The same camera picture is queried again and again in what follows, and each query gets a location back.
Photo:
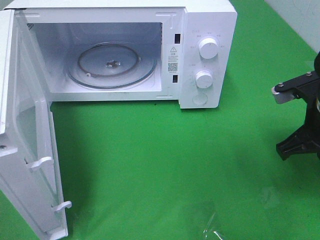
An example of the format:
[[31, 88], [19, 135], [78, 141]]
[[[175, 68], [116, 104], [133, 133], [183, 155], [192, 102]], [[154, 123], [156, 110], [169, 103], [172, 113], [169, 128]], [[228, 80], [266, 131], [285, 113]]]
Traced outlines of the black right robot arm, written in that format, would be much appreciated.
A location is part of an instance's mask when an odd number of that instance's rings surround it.
[[282, 160], [292, 155], [320, 155], [320, 56], [314, 59], [314, 71], [275, 85], [271, 89], [277, 104], [303, 99], [306, 102], [304, 124], [284, 141], [276, 144]]

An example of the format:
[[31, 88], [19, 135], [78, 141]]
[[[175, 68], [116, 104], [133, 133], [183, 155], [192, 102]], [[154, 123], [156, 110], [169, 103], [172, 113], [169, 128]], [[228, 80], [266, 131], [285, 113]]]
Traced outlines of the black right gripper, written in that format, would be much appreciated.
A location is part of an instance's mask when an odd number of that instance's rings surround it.
[[320, 158], [320, 101], [315, 96], [304, 96], [303, 100], [306, 102], [304, 124], [276, 144], [283, 161], [298, 154], [316, 154]]

